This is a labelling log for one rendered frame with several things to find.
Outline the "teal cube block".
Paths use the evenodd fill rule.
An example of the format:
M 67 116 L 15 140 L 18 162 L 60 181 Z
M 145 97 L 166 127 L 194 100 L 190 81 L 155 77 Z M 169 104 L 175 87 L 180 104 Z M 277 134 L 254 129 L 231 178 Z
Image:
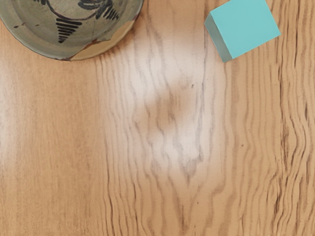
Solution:
M 229 0 L 210 11 L 204 25 L 223 62 L 281 35 L 266 0 Z

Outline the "grey-green painted ceramic bowl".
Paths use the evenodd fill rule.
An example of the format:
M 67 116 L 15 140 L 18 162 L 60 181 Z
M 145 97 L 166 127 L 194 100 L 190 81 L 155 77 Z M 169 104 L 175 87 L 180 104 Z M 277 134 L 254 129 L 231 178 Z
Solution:
M 0 0 L 0 19 L 35 53 L 75 61 L 117 45 L 143 4 L 144 0 Z

